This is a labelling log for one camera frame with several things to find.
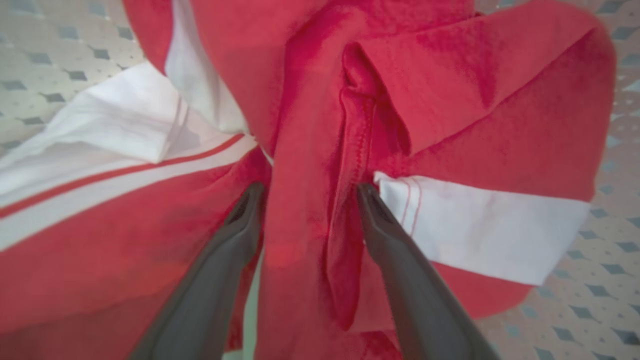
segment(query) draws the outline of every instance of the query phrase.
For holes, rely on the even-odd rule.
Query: diamond pattern tablecloth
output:
[[[611,31],[616,102],[589,221],[544,286],[479,320],[503,359],[640,359],[640,0],[574,0]],[[490,13],[515,0],[480,0]],[[0,0],[0,154],[144,59],[118,0]]]

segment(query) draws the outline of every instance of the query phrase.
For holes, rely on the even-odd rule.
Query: red cloth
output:
[[[143,49],[161,70],[171,41],[168,3],[125,0]],[[536,0],[489,16],[476,15],[467,0],[191,5],[209,59],[274,159],[258,360],[400,358],[379,270],[363,248],[353,192],[375,170],[489,190],[584,201],[593,196],[615,56],[598,21],[569,5]],[[196,245],[212,232],[211,209],[221,220],[248,183],[269,181],[261,156],[256,150],[238,164],[163,181],[101,205],[118,218],[130,204],[153,201],[157,211],[140,219],[145,229],[129,230],[133,238],[141,236],[133,245],[125,242],[132,233],[122,233],[120,242],[104,249],[84,247],[88,238],[112,239],[113,229],[125,231],[87,215],[89,210],[74,217],[74,223],[85,219],[86,231],[77,229],[64,256],[54,244],[66,240],[48,238],[52,230],[4,252],[5,269],[38,262],[42,248],[30,245],[38,240],[38,247],[51,244],[56,257],[42,266],[69,271],[59,279],[37,273],[29,286],[0,271],[2,283],[19,291],[64,293],[49,308],[0,322],[0,330],[12,331],[0,339],[0,357],[124,356],[184,273]],[[184,198],[155,196],[164,191]],[[158,236],[159,243],[151,242]],[[89,270],[75,274],[87,265],[75,250],[99,260],[85,260]],[[141,254],[143,261],[126,262],[123,253]],[[436,267],[472,316],[514,306],[531,288]],[[126,286],[109,282],[119,272]],[[91,281],[95,291],[87,290]],[[246,296],[246,287],[241,294]],[[32,307],[25,303],[21,309]],[[112,327],[122,333],[108,342],[97,339],[101,329]],[[62,347],[81,334],[82,344]]]

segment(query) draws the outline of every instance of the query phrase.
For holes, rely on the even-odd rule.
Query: white fabric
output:
[[[0,159],[0,206],[84,177],[200,154],[232,138],[180,102],[149,63],[78,96]]]
[[[112,177],[39,202],[0,220],[0,250],[65,218],[135,189],[172,177],[236,162],[255,146],[253,138],[244,136],[224,151],[206,158]]]
[[[173,0],[173,37],[164,71],[189,106],[224,133],[249,133],[225,82],[202,49],[189,0]]]
[[[45,131],[0,158],[0,168],[60,143],[87,143],[158,163],[184,122],[186,110],[171,83],[145,62],[77,94]]]
[[[377,172],[380,197],[431,261],[541,285],[585,221],[587,202]]]

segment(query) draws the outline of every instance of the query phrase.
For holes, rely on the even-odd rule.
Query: white fabric panel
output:
[[[245,136],[228,149],[206,158],[112,177],[39,202],[0,219],[0,250],[4,250],[65,218],[135,189],[171,177],[236,162],[255,146],[253,138]]]
[[[0,158],[0,168],[61,143],[159,163],[187,113],[178,92],[149,62],[77,94],[47,125]]]
[[[164,71],[189,106],[224,133],[249,133],[225,82],[202,49],[189,0],[173,0],[173,37]]]
[[[541,285],[575,238],[589,204],[377,172],[380,197],[431,261]]]

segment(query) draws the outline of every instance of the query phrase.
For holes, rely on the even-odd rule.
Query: red and white garment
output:
[[[0,357],[125,356],[256,179],[269,185],[249,354],[260,360],[400,358],[354,184],[379,186],[474,317],[541,284],[586,216],[615,56],[570,5],[482,16],[467,0],[124,3],[198,119],[188,133],[255,143],[228,136],[3,204]],[[171,145],[154,144],[168,159]],[[229,350],[241,347],[238,304]]]

